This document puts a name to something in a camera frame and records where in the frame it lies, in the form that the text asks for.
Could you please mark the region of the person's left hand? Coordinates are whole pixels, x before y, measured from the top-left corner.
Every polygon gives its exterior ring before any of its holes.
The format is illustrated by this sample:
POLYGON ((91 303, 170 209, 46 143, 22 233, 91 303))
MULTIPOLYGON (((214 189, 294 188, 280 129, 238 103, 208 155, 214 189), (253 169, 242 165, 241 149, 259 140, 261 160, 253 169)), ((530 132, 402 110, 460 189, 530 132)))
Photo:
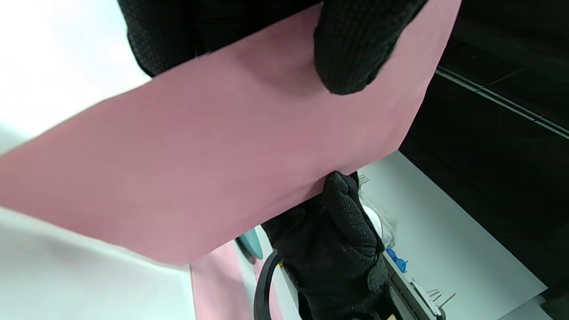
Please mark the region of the person's left hand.
MULTIPOLYGON (((368 86, 425 0, 324 0, 314 60, 335 95, 368 86)), ((214 52, 318 4, 317 0, 120 0, 127 39, 150 77, 214 52)))

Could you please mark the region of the person's right hand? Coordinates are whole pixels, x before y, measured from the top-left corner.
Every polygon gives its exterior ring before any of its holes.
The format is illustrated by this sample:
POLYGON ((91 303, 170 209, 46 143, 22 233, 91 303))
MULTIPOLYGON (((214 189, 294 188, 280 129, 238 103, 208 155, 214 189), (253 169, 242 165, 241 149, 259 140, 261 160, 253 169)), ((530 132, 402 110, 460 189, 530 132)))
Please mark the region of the person's right hand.
POLYGON ((357 172, 332 172, 321 194, 261 225, 299 292, 304 320, 401 319, 359 188, 357 172))

